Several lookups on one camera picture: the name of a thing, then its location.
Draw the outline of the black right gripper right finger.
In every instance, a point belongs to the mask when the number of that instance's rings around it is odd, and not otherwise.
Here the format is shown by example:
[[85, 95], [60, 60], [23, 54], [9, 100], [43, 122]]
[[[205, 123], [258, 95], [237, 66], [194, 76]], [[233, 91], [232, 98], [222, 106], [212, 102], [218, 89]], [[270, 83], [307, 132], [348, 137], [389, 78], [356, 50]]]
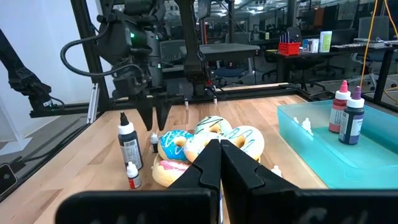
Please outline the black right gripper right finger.
[[301, 189], [233, 143], [221, 141], [221, 181], [231, 223], [397, 224], [396, 190]]

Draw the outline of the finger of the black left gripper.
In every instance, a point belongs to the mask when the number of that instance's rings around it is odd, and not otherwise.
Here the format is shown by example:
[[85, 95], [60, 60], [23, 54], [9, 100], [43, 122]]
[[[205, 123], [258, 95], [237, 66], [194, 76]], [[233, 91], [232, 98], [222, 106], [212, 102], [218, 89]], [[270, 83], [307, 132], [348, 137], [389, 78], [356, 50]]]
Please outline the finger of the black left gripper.
[[160, 131], [165, 128], [171, 106], [172, 105], [170, 103], [157, 103], [155, 105], [157, 123]]
[[137, 111], [139, 112], [146, 129], [150, 131], [153, 125], [153, 106], [151, 103], [139, 103], [136, 106]]

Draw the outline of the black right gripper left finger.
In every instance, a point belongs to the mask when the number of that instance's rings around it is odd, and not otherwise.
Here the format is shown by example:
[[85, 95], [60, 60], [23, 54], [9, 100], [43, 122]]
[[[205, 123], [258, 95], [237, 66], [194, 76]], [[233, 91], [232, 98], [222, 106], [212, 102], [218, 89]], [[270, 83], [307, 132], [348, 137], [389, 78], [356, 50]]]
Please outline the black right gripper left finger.
[[56, 223], [218, 223], [221, 144], [212, 140], [165, 190], [86, 191], [65, 199]]

